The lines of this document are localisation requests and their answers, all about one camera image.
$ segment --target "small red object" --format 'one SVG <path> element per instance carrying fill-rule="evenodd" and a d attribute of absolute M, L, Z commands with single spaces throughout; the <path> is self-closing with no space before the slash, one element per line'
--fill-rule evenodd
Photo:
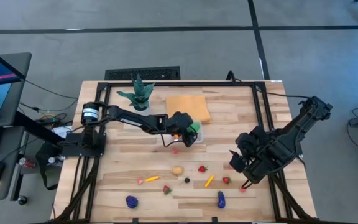
<path fill-rule="evenodd" d="M 172 192 L 172 189 L 165 185 L 162 191 L 164 192 L 165 195 L 167 195 Z"/>
<path fill-rule="evenodd" d="M 29 158 L 21 158 L 19 159 L 19 165 L 22 167 L 26 167 L 29 169 L 33 169 L 35 167 L 35 165 L 37 165 L 37 162 L 34 159 L 29 159 Z"/>
<path fill-rule="evenodd" d="M 200 166 L 200 167 L 198 168 L 198 171 L 200 171 L 200 172 L 205 172 L 205 171 L 208 170 L 207 167 L 208 167 L 208 166 L 205 167 L 204 165 L 202 165 L 202 166 Z"/>
<path fill-rule="evenodd" d="M 223 177 L 222 180 L 225 184 L 229 184 L 231 181 L 230 177 Z"/>
<path fill-rule="evenodd" d="M 177 154 L 179 154 L 179 151 L 177 149 L 173 148 L 172 149 L 172 154 L 177 155 Z"/>

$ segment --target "artificial plant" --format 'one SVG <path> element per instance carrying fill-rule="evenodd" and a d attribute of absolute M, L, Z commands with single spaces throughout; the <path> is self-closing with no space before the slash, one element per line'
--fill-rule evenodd
<path fill-rule="evenodd" d="M 143 85 L 143 81 L 140 78 L 140 75 L 137 75 L 136 80 L 132 80 L 135 88 L 135 93 L 123 93 L 122 91 L 117 91 L 120 96 L 128 98 L 135 109 L 146 109 L 149 105 L 149 97 L 152 94 L 153 87 L 155 83 L 149 84 L 147 86 Z"/>

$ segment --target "purple eggplant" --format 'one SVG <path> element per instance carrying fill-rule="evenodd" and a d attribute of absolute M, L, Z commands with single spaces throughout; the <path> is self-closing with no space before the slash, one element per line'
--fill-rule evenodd
<path fill-rule="evenodd" d="M 224 208 L 226 206 L 226 201 L 224 200 L 224 194 L 223 192 L 218 192 L 218 207 Z"/>

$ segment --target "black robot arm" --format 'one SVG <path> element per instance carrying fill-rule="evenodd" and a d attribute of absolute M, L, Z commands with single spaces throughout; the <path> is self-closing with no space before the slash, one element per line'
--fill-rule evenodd
<path fill-rule="evenodd" d="M 98 111 L 100 106 L 106 108 L 108 111 L 104 118 L 97 121 L 97 118 L 95 119 L 95 117 L 85 116 L 87 111 L 90 111 L 90 109 Z M 121 109 L 115 105 L 106 106 L 102 103 L 86 103 L 83 106 L 83 111 L 81 123 L 85 127 L 84 132 L 89 130 L 89 133 L 95 133 L 95 130 L 93 130 L 95 126 L 99 126 L 110 121 L 119 121 L 137 126 L 148 134 L 178 135 L 182 138 L 186 147 L 190 147 L 196 140 L 197 133 L 193 130 L 189 131 L 188 129 L 190 125 L 193 124 L 193 120 L 187 113 L 177 111 L 171 118 L 168 118 L 167 114 L 142 116 L 140 114 Z"/>
<path fill-rule="evenodd" d="M 232 152 L 230 165 L 242 172 L 253 184 L 266 175 L 282 170 L 300 152 L 300 142 L 317 122 L 329 119 L 332 106 L 317 97 L 302 101 L 299 115 L 284 128 L 265 132 L 257 126 L 248 133 L 241 133 L 236 139 L 241 156 Z"/>

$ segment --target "floor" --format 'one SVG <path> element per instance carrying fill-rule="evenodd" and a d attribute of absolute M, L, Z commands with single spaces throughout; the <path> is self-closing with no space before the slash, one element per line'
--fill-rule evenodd
<path fill-rule="evenodd" d="M 194 26 L 205 29 L 188 30 Z M 176 65 L 182 79 L 222 79 L 233 70 L 241 79 L 283 80 L 287 94 L 316 95 L 334 106 L 302 142 L 316 211 L 322 220 L 358 223 L 358 148 L 346 133 L 358 107 L 358 3 L 0 0 L 0 54 L 14 52 L 32 53 L 28 80 L 70 96 L 106 69 Z M 51 110 L 71 103 L 31 85 L 21 100 Z M 299 100 L 288 100 L 296 116 Z M 72 118 L 74 107 L 65 112 Z M 358 142 L 358 128 L 350 132 Z M 21 194 L 30 198 L 25 206 L 0 201 L 0 223 L 49 219 L 55 192 L 39 175 L 24 177 Z"/>

